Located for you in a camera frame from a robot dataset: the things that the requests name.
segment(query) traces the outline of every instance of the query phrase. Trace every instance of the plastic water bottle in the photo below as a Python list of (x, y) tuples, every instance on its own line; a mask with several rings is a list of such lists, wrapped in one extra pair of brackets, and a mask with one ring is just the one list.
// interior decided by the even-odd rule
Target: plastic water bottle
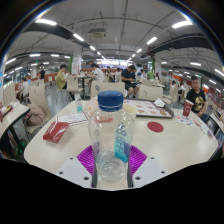
[(99, 110), (89, 118), (88, 129), (98, 174), (105, 181), (121, 180), (126, 171), (134, 132), (134, 119), (123, 109), (123, 93), (98, 94)]
[(81, 98), (76, 99), (75, 103), (76, 103), (76, 107), (77, 107), (77, 112), (82, 112), (83, 111), (83, 109), (82, 109), (82, 99)]

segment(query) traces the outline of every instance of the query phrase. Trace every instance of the person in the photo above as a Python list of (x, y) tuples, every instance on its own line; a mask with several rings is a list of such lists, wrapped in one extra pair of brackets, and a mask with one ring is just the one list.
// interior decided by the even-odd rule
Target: person
[[(67, 89), (67, 82), (66, 82), (66, 79), (63, 75), (63, 72), (66, 71), (66, 65), (65, 64), (61, 64), (60, 66), (60, 70), (56, 76), (56, 83), (57, 83), (57, 86), (60, 88), (60, 89)], [(74, 98), (74, 93), (69, 93), (72, 100), (75, 100)]]
[(191, 82), (192, 89), (188, 92), (186, 99), (194, 104), (191, 110), (198, 117), (200, 117), (202, 121), (207, 123), (209, 115), (205, 114), (207, 102), (204, 91), (199, 88), (199, 81), (197, 76), (192, 76)]
[(127, 97), (129, 97), (130, 94), (134, 92), (133, 98), (135, 98), (135, 95), (137, 94), (139, 88), (135, 85), (132, 85), (131, 82), (134, 82), (135, 80), (131, 77), (131, 72), (134, 72), (136, 70), (134, 65), (130, 65), (127, 67), (127, 69), (124, 69), (121, 73), (121, 79), (125, 83), (125, 89), (128, 91)]
[(30, 81), (30, 79), (29, 79), (29, 76), (28, 75), (26, 75), (26, 81), (28, 82), (28, 84), (30, 85), (31, 84), (31, 81)]
[(22, 83), (21, 84), (22, 94), (20, 96), (20, 102), (22, 103), (24, 98), (29, 96), (29, 92), (28, 92), (29, 83), (27, 82), (25, 77), (22, 78), (21, 83)]
[(40, 71), (40, 79), (44, 79), (45, 78), (45, 71), (41, 70)]
[(159, 78), (159, 73), (158, 73), (158, 72), (156, 73), (155, 80), (160, 80), (160, 78)]
[(179, 96), (179, 101), (181, 100), (181, 102), (183, 103), (184, 92), (186, 91), (184, 87), (184, 80), (180, 82), (178, 87), (179, 87), (178, 94), (181, 94), (181, 96)]
[(104, 75), (101, 69), (97, 68), (97, 65), (95, 63), (91, 64), (91, 68), (94, 69), (93, 74), (90, 74), (89, 76), (92, 78), (89, 81), (89, 93), (91, 93), (91, 86), (92, 86), (92, 82), (93, 80), (97, 80), (100, 82), (104, 81)]

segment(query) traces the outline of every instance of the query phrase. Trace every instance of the napkin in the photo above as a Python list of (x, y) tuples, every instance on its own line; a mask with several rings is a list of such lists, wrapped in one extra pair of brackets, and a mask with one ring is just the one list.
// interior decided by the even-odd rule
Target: napkin
[(157, 107), (164, 107), (165, 105), (165, 103), (160, 98), (157, 99), (154, 103)]

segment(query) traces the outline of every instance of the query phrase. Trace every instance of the ceiling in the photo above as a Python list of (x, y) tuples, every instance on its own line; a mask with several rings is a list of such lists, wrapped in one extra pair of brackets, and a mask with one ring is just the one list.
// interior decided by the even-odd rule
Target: ceiling
[[(162, 1), (67, 0), (47, 10), (41, 18), (52, 20), (57, 25), (36, 24), (34, 21), (27, 27), (9, 51), (9, 58), (20, 58), (8, 64), (6, 72), (21, 64), (34, 63), (35, 59), (29, 57), (30, 52), (44, 52), (38, 58), (40, 64), (44, 61), (51, 64), (68, 62), (63, 56), (72, 55), (77, 45), (82, 46), (83, 59), (101, 58), (89, 48), (92, 45), (106, 58), (127, 60), (135, 53), (132, 61), (136, 63), (147, 62), (144, 57), (148, 56), (149, 50), (161, 53), (161, 59), (167, 61), (162, 67), (179, 67), (180, 72), (188, 70), (191, 74), (195, 74), (194, 69), (200, 69), (206, 82), (213, 78), (223, 89), (224, 77), (214, 72), (214, 69), (222, 71), (222, 63), (209, 40), (196, 25), (173, 29), (173, 24), (186, 20), (186, 17)], [(88, 36), (91, 28), (105, 28), (107, 38), (91, 39)], [(74, 38), (74, 33), (85, 41)], [(158, 39), (149, 49), (146, 43), (154, 36)], [(53, 52), (62, 57), (50, 57)], [(191, 60), (202, 66), (191, 66)]]

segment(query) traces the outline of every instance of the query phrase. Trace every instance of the pillar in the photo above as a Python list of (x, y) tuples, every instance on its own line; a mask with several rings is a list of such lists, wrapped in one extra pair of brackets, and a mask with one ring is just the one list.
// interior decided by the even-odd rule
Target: pillar
[(78, 74), (81, 70), (81, 66), (82, 66), (82, 47), (77, 45), (74, 47), (73, 51), (71, 74), (72, 75)]

